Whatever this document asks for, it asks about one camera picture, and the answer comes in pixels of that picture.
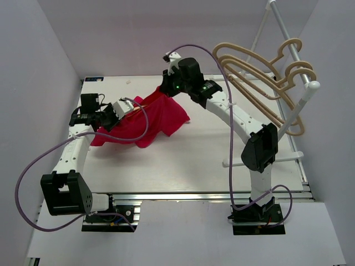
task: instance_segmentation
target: red cloth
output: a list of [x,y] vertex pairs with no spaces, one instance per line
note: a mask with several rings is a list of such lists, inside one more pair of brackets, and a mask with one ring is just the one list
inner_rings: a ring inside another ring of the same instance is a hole
[[[135,141],[140,148],[148,147],[155,139],[157,134],[162,131],[165,135],[171,136],[190,118],[186,111],[172,98],[167,97],[159,91],[159,87],[147,98],[136,97],[134,99],[142,106],[146,106],[149,119],[149,128],[145,136]],[[145,116],[141,110],[133,111],[123,118],[120,123],[110,132],[101,127],[98,132],[108,134],[122,139],[133,139],[139,137],[145,130]],[[115,141],[102,136],[95,136],[91,146],[102,146],[106,141],[117,142],[120,144],[130,144],[127,141]]]

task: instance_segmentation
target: purple cable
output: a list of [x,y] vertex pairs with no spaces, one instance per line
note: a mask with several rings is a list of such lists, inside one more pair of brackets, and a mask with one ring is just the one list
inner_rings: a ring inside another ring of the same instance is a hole
[[261,200],[262,198],[264,198],[266,195],[268,195],[269,193],[271,193],[272,191],[274,191],[275,189],[277,189],[278,187],[283,187],[287,190],[287,192],[290,194],[290,207],[288,209],[288,212],[286,214],[286,216],[284,217],[284,219],[280,222],[280,223],[277,223],[275,225],[272,225],[270,227],[274,227],[274,226],[277,226],[279,224],[281,224],[282,222],[284,222],[286,220],[286,218],[290,215],[291,213],[291,209],[292,209],[292,193],[291,191],[284,185],[277,185],[275,186],[274,188],[272,188],[270,191],[267,191],[265,192],[263,195],[261,195],[259,198],[257,198],[256,200],[250,202],[249,204],[247,205],[244,205],[243,207],[240,207],[238,208],[235,203],[234,203],[234,198],[233,198],[233,141],[234,141],[234,123],[233,123],[233,106],[232,106],[232,91],[231,91],[231,88],[229,87],[229,83],[228,83],[228,79],[227,79],[227,75],[226,73],[224,72],[223,70],[223,67],[221,66],[221,64],[218,62],[218,60],[213,56],[213,54],[208,51],[206,48],[202,47],[202,46],[199,46],[199,45],[196,45],[196,44],[184,44],[184,45],[181,45],[175,49],[173,49],[171,52],[169,52],[168,56],[179,50],[180,48],[182,47],[196,47],[196,48],[199,48],[199,49],[202,49],[204,50],[205,52],[207,52],[212,58],[213,60],[216,62],[217,64],[217,67],[218,69],[220,70],[223,78],[224,78],[224,81],[226,83],[226,86],[227,86],[227,90],[228,90],[228,101],[230,103],[230,106],[229,106],[229,111],[230,111],[230,121],[229,121],[229,124],[230,124],[230,129],[231,129],[231,133],[230,133],[230,142],[229,142],[229,194],[230,194],[230,198],[231,198],[231,203],[232,203],[232,207],[233,209],[235,209],[236,211],[242,211],[243,209],[246,209],[246,208],[249,208],[250,206],[252,206],[253,204],[255,204],[256,202],[258,202],[259,200]]
[[[36,159],[34,159],[28,166],[26,166],[26,168],[22,171],[22,173],[20,174],[18,180],[17,180],[17,183],[16,183],[16,186],[15,186],[15,204],[16,204],[16,207],[17,207],[17,210],[18,212],[20,213],[20,215],[22,216],[22,218],[30,225],[32,226],[34,229],[37,229],[39,231],[43,231],[43,232],[54,232],[54,231],[58,231],[60,229],[63,229],[64,227],[67,227],[68,225],[74,223],[77,219],[79,219],[80,217],[83,217],[85,214],[81,214],[77,217],[75,217],[73,220],[71,220],[70,222],[62,225],[62,226],[59,226],[59,227],[56,227],[56,228],[43,228],[43,227],[40,227],[38,225],[36,225],[35,223],[33,223],[27,216],[26,214],[24,213],[24,211],[22,210],[22,207],[20,205],[20,201],[19,201],[19,188],[20,188],[20,184],[21,184],[21,181],[24,177],[24,175],[26,174],[26,172],[36,163],[38,162],[40,159],[42,159],[44,156],[48,155],[49,153],[51,153],[52,151],[62,147],[63,145],[73,141],[76,137],[82,137],[82,136],[85,136],[85,135],[99,135],[99,136],[104,136],[104,137],[108,137],[110,139],[113,139],[113,140],[118,140],[118,141],[137,141],[137,140],[140,140],[142,137],[145,136],[145,134],[147,133],[148,131],[148,128],[149,128],[149,120],[148,120],[148,115],[146,113],[146,111],[144,110],[144,108],[139,104],[137,103],[135,100],[132,100],[132,99],[129,99],[129,98],[123,98],[124,100],[128,100],[128,101],[131,101],[132,103],[136,104],[139,108],[141,108],[144,116],[145,116],[145,121],[146,121],[146,125],[145,125],[145,130],[144,132],[142,133],[142,135],[140,135],[139,137],[135,137],[133,139],[121,139],[119,137],[112,137],[110,135],[107,135],[107,134],[104,134],[104,133],[98,133],[98,132],[84,132],[84,133],[79,133],[77,135],[75,135],[74,137],[71,137],[67,140],[64,140],[63,142],[59,143],[58,145],[55,145],[53,148],[49,149],[48,151],[46,151],[45,153],[39,155]],[[122,215],[120,215],[119,213],[113,213],[111,215],[116,215],[116,216],[120,216],[122,217]]]

